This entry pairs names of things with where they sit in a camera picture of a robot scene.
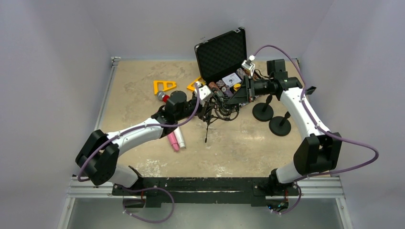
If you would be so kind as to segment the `black tripod shock-mount stand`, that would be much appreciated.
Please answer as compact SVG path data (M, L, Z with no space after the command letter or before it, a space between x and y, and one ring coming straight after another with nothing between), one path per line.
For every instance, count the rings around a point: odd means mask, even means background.
M203 107L197 116L207 124L204 142L208 141L210 124L217 120L233 121L239 116L239 113L239 105L227 105L224 97L220 97L213 105Z

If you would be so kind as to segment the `black clip stand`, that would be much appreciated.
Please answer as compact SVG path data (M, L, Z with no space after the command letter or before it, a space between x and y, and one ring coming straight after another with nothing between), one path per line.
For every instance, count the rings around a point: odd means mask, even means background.
M284 116L275 116L269 122L270 131L277 136L287 136L291 131L291 123L288 120L291 117L289 112Z
M261 122L270 121L273 118L274 110L270 106L273 96L269 95L264 103L257 103L253 109L252 114L254 118Z

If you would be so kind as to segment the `red glitter microphone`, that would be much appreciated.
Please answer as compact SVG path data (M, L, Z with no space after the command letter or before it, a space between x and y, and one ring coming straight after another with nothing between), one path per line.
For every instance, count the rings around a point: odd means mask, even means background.
M170 98L164 91L158 91L156 96L158 100L163 101L164 103L166 103Z

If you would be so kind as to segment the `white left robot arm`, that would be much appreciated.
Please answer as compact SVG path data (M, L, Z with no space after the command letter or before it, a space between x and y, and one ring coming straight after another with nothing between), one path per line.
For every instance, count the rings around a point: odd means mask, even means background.
M111 182L133 187L139 182L140 173L131 166L119 166L118 158L143 143L168 136L194 116L203 120L212 97L213 92L207 87L196 89L191 100L183 91L175 91L140 124L110 133L93 131L75 159L80 167L78 180L90 180L96 186Z

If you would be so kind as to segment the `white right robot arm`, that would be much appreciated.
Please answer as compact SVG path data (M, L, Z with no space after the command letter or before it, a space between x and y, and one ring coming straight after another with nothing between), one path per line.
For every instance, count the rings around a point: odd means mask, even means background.
M257 188L276 195L293 186L294 181L300 177L335 169L342 145L342 141L337 139L340 134L332 134L313 114L306 98L307 91L298 78L288 76L285 61L279 59L267 62L268 79L254 80L255 65L251 60L243 61L242 69L247 76L227 104L251 102L255 95L275 96L288 112L284 117L273 117L269 123L270 130L278 136L288 134L290 125L287 120L291 117L302 138L292 162L274 169L268 181L257 185Z

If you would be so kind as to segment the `yellow dealer button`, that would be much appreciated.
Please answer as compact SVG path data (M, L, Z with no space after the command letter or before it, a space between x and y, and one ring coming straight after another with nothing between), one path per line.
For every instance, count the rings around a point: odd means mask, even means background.
M233 86L233 90L234 90L235 92L237 92L240 88L241 88L241 84L240 84L240 83L237 83L237 84L235 84L235 85Z

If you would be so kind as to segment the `white playing card box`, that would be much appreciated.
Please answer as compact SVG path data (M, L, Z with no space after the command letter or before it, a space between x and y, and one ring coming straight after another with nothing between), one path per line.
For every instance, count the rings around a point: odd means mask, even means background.
M231 73L231 74L223 77L222 81L228 87L233 87L234 85L241 83L242 79L236 73Z

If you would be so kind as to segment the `yellow triangle block right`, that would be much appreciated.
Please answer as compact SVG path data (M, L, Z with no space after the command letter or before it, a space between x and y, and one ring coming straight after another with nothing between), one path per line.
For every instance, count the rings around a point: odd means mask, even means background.
M196 83L197 83L198 85L200 85L200 86L205 85L205 81L202 79L202 77L199 77L199 78L193 80L193 81L186 87L186 89L187 89L188 91L193 92L193 91L195 90L195 87L194 87L194 86L195 86Z

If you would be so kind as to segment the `yellow triangle block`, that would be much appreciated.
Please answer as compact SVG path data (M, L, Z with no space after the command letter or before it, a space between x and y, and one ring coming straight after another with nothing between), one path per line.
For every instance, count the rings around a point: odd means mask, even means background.
M196 83L197 83L198 85L200 85L200 86L205 85L205 81L202 79L202 77L199 77L199 78L193 80L193 81L186 87L186 89L187 89L188 91L193 92L193 91L195 90L195 87L194 87L194 86L195 86Z
M154 94L157 95L159 91L167 92L177 87L177 83L175 81L162 81L162 80L154 80L153 81L153 91Z

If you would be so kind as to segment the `black poker chip case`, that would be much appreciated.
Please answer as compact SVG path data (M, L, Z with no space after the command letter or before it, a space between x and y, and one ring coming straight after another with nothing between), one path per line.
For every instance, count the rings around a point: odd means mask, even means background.
M223 94L231 98L236 91L236 81L230 82L228 76L236 74L237 79L243 81L250 75L249 71L242 67L247 59L245 28L228 31L197 44L194 47L200 76L205 83L214 83Z

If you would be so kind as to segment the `white toy microphone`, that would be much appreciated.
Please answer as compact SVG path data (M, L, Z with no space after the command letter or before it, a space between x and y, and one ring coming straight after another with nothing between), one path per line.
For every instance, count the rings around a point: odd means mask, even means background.
M183 137L183 134L182 134L182 132L181 132L180 127L177 127L177 128L174 130L174 134L175 134L175 136L176 136L176 139L177 139L177 142L178 142L178 144L179 144L179 147L180 147L181 149L186 148L185 140L184 140L184 137Z

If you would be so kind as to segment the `pink toy microphone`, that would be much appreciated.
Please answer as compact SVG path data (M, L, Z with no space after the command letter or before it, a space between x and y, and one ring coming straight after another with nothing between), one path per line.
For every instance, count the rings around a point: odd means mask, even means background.
M177 141L175 134L173 132L168 134L167 139L168 139L173 151L178 152L180 150L180 146L179 146L179 143Z

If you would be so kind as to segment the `yellow triangle block left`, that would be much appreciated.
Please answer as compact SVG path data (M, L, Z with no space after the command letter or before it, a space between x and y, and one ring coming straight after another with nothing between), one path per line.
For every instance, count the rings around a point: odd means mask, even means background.
M177 87L177 83L175 81L162 81L162 80L154 80L153 81L153 91L154 94L157 95L159 91L167 92Z

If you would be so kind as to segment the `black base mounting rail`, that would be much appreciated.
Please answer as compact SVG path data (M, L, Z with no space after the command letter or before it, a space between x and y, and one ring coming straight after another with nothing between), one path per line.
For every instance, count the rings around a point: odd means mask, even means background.
M146 207L176 204L249 204L272 205L272 198L297 197L293 184L278 184L269 177L144 177L141 183L124 189L114 185L114 196L139 197Z

